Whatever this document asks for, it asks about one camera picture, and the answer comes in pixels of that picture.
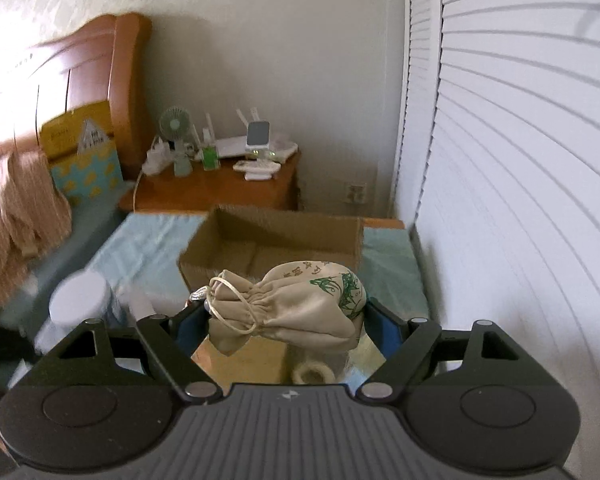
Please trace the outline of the beige drawstring cloth pouch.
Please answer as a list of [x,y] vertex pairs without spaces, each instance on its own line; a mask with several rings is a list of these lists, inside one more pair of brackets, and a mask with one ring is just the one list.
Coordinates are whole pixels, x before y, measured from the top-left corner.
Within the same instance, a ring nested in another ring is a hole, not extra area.
[[323,352],[348,351],[362,330],[365,287],[339,263],[291,261],[257,283],[222,271],[206,292],[209,339],[230,356],[253,337]]

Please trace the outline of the light blue towel mat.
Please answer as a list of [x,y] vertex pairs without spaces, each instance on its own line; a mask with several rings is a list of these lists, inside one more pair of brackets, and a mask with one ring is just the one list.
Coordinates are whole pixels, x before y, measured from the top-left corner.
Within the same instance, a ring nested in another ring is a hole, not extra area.
[[[129,214],[88,263],[114,289],[182,299],[178,257],[204,221],[199,214]],[[366,226],[358,276],[370,296],[401,318],[429,314],[419,267],[405,230]]]

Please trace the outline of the wooden bed headboard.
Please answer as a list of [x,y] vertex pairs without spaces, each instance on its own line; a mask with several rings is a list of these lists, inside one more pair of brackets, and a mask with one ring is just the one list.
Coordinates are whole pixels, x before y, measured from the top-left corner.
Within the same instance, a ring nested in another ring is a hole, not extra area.
[[33,150],[46,122],[106,101],[123,177],[136,177],[155,134],[144,87],[151,31],[143,14],[104,14],[30,47],[21,63],[0,61],[0,153]]

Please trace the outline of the open brown cardboard box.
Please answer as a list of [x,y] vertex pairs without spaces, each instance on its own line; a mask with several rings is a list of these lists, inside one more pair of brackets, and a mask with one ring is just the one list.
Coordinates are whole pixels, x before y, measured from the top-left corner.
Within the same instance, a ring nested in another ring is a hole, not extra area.
[[223,270],[257,282],[291,261],[330,261],[355,271],[361,262],[363,220],[253,206],[209,211],[178,257],[189,290]]

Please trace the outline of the yellow blue printed pillow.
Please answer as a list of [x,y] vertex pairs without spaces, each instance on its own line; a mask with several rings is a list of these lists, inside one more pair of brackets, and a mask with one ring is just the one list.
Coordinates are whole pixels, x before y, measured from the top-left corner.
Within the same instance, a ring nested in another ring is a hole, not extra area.
[[71,206],[122,185],[108,101],[69,110],[46,122],[40,131],[40,144],[56,188]]

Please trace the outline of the tan fringed blanket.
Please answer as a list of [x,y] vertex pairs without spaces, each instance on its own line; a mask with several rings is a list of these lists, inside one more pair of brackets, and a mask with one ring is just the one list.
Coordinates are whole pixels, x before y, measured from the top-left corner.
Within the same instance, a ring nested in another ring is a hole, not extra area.
[[0,309],[27,279],[30,262],[72,232],[72,211],[42,151],[0,155]]

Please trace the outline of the low wall socket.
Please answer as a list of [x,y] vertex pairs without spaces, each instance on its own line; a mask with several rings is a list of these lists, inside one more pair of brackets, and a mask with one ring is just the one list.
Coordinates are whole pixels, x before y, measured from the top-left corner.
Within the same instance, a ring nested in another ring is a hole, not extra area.
[[366,184],[347,183],[344,187],[343,201],[351,205],[364,205],[366,203]]

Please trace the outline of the white remote control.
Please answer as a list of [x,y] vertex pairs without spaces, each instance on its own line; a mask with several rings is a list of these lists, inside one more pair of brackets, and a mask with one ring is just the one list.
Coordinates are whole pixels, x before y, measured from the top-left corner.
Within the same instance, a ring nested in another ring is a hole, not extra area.
[[282,165],[267,159],[240,160],[233,169],[245,174],[277,174]]

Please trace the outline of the green small bottle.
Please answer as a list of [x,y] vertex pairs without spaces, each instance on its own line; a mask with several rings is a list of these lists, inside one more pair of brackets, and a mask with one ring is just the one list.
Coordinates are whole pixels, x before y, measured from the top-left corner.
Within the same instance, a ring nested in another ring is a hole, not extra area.
[[209,128],[203,128],[204,143],[201,148],[202,166],[206,171],[213,171],[220,168],[220,159],[216,149],[215,137]]

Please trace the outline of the small green desk fan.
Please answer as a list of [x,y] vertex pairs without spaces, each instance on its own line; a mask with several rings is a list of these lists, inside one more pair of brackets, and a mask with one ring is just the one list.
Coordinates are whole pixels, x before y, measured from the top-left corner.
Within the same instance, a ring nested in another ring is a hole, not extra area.
[[188,176],[193,170],[185,148],[191,125],[189,114],[181,107],[172,106],[160,116],[161,135],[174,147],[174,176],[178,178]]

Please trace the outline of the white louvered closet door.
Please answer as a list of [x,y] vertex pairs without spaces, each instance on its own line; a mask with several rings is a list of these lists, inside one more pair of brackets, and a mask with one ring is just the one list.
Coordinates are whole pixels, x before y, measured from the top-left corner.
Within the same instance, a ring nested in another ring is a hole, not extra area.
[[430,310],[540,361],[600,479],[600,0],[405,0],[404,70],[393,209]]

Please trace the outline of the white grey screen gadget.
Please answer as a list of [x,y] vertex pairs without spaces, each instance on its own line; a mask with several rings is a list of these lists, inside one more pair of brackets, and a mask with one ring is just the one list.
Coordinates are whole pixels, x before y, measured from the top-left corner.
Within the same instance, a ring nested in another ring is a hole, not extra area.
[[266,120],[254,120],[248,124],[246,147],[248,150],[264,150],[271,141],[271,124]]

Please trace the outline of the wooden nightstand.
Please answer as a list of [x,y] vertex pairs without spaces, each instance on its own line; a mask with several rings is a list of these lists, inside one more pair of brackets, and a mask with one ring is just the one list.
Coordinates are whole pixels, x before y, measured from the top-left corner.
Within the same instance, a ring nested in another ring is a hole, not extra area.
[[216,205],[297,210],[300,158],[300,153],[291,156],[279,173],[266,181],[247,181],[233,169],[237,159],[223,159],[218,170],[206,171],[196,165],[186,177],[175,177],[169,167],[158,176],[142,177],[137,188],[122,197],[119,208],[168,214],[207,211]]

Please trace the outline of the white lid glass jar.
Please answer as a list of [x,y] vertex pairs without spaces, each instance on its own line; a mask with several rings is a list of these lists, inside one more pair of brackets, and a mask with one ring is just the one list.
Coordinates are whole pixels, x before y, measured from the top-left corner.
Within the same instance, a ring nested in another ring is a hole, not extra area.
[[88,318],[102,318],[114,298],[106,278],[95,271],[81,270],[56,287],[48,313],[57,326],[74,327]]

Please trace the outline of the white power strip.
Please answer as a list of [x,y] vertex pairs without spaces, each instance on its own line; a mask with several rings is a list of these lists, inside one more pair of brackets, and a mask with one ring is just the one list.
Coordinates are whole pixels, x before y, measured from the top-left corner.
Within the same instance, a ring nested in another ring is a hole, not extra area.
[[173,154],[168,142],[156,136],[147,151],[145,162],[142,165],[143,174],[156,176],[161,174],[166,167],[173,164]]

